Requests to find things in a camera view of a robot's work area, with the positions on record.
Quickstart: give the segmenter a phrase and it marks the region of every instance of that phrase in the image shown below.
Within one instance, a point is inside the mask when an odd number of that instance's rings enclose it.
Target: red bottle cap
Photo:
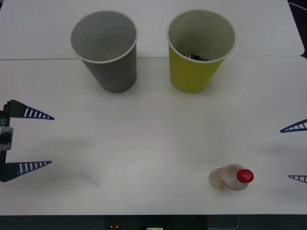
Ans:
[[[236,177],[241,183],[250,183],[254,180],[254,174],[251,170],[248,169],[240,169],[236,173]]]

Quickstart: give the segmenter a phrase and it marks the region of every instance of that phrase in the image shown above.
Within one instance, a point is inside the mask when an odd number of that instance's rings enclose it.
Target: cable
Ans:
[[[207,230],[234,230],[234,229],[237,229],[240,225],[240,215],[238,215],[238,224],[234,227],[234,228],[227,228],[227,229],[219,229],[219,228],[211,228],[209,226]]]
[[[305,11],[307,11],[307,9],[305,9],[304,7],[301,7],[301,6],[299,6],[299,5],[296,5],[296,4],[294,4],[294,3],[289,3],[289,5],[294,5],[294,6],[297,6],[298,8],[301,8],[301,9],[303,9],[303,10],[305,10]]]

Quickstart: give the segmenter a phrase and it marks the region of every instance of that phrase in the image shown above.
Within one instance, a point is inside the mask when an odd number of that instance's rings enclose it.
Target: object inside cup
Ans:
[[[195,55],[195,54],[188,54],[186,55],[186,57],[192,60],[197,60],[197,61],[209,61],[207,59],[201,58],[200,55]]]

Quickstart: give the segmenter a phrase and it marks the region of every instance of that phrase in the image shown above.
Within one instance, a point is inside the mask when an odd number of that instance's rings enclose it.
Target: plastic bottle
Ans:
[[[229,164],[223,168],[215,169],[209,176],[210,184],[218,190],[241,191],[246,189],[253,179],[253,172],[239,164]]]

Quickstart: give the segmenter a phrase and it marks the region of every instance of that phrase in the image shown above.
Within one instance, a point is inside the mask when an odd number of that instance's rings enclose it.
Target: cup rim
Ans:
[[[197,60],[193,60],[193,59],[187,58],[186,56],[184,56],[184,55],[182,55],[181,53],[179,53],[179,52],[173,47],[172,43],[171,43],[170,40],[169,40],[169,36],[168,36],[168,31],[169,31],[170,25],[173,23],[173,21],[174,21],[177,17],[181,16],[182,14],[185,14],[185,13],[188,13],[188,12],[192,12],[192,11],[203,11],[203,12],[210,12],[210,13],[217,14],[218,16],[220,16],[221,18],[223,18],[225,21],[227,21],[227,22],[230,24],[230,26],[231,26],[231,28],[233,29],[234,34],[235,34],[235,41],[234,41],[234,44],[233,44],[232,48],[230,49],[230,51],[229,51],[227,54],[225,54],[224,56],[222,56],[222,57],[220,57],[220,58],[218,58],[218,59],[211,60],[211,61],[197,61]],[[228,57],[228,56],[232,53],[232,51],[235,49],[235,47],[236,47],[236,42],[237,42],[236,34],[237,34],[237,33],[236,33],[236,30],[235,30],[234,26],[232,25],[232,23],[231,23],[228,19],[226,19],[224,16],[220,15],[219,13],[216,13],[216,12],[211,11],[211,10],[205,10],[205,9],[191,9],[191,10],[184,11],[184,12],[181,12],[181,13],[177,14],[177,15],[176,15],[174,18],[172,18],[172,20],[169,22],[169,24],[168,24],[168,26],[167,26],[167,29],[166,29],[166,38],[167,38],[167,42],[168,42],[168,45],[172,48],[172,50],[173,50],[176,54],[178,54],[180,57],[182,57],[182,58],[184,58],[184,59],[186,59],[186,60],[189,60],[189,61],[195,62],[195,63],[201,63],[201,64],[209,64],[209,63],[218,62],[218,61],[224,60],[226,57]]]
[[[115,12],[115,13],[119,13],[119,14],[122,14],[124,15],[125,17],[127,17],[134,25],[134,28],[135,28],[135,32],[136,32],[136,35],[135,35],[135,40],[132,44],[132,46],[129,48],[129,50],[127,52],[125,52],[124,54],[122,54],[121,56],[117,57],[117,58],[114,58],[114,59],[111,59],[111,60],[108,60],[108,61],[92,61],[92,60],[88,60],[86,58],[83,58],[81,57],[79,54],[77,54],[77,52],[73,49],[72,45],[71,45],[71,34],[74,30],[74,28],[76,27],[76,25],[82,20],[84,19],[85,17],[88,17],[92,14],[95,14],[95,13],[98,13],[98,12]],[[120,12],[120,11],[115,11],[115,10],[103,10],[103,11],[94,11],[90,14],[87,14],[85,16],[83,16],[71,29],[71,32],[70,32],[70,41],[69,41],[69,45],[70,45],[70,48],[72,50],[72,52],[74,53],[74,55],[76,55],[78,58],[80,58],[81,60],[85,61],[85,62],[88,62],[88,63],[94,63],[94,64],[106,64],[106,63],[110,63],[110,62],[114,62],[114,61],[117,61],[123,57],[125,57],[136,45],[136,42],[138,40],[138,35],[139,35],[139,32],[138,32],[138,27],[136,26],[136,23],[134,22],[134,20],[132,18],[130,18],[128,15],[126,15],[125,13],[123,12]]]

